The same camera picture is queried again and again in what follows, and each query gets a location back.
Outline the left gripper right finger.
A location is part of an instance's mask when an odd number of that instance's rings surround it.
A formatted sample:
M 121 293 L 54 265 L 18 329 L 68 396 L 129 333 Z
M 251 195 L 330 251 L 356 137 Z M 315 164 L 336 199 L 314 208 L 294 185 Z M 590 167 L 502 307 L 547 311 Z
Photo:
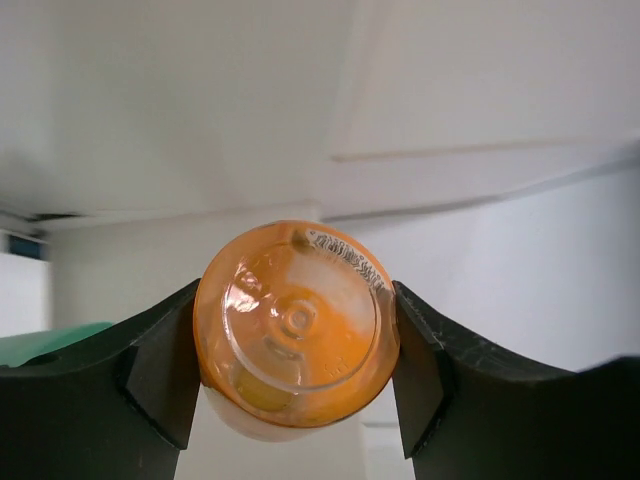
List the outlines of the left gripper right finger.
M 419 479 L 635 479 L 639 361 L 570 372 L 505 349 L 397 284 L 393 389 Z

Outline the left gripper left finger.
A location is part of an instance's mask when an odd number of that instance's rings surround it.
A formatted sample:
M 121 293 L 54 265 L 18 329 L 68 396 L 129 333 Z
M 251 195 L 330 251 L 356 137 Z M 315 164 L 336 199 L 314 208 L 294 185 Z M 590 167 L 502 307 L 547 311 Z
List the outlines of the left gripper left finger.
M 1 369 L 4 479 L 172 479 L 200 387 L 192 282 L 86 339 Z

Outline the orange plastic bottle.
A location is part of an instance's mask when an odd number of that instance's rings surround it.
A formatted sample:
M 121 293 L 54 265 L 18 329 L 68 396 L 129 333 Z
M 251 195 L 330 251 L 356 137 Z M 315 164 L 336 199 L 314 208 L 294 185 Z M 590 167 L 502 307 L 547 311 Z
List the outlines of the orange plastic bottle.
M 193 335 L 221 420 L 291 441 L 364 409 L 395 369 L 392 280 L 360 242 L 327 225 L 276 221 L 225 245 L 200 280 Z

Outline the green plastic bin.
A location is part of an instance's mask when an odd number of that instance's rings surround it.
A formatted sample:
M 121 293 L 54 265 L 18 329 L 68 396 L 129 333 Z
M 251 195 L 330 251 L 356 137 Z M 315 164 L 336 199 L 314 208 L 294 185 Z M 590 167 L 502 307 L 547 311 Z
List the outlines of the green plastic bin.
M 20 367 L 33 358 L 65 348 L 111 326 L 111 323 L 99 322 L 2 337 L 1 366 Z

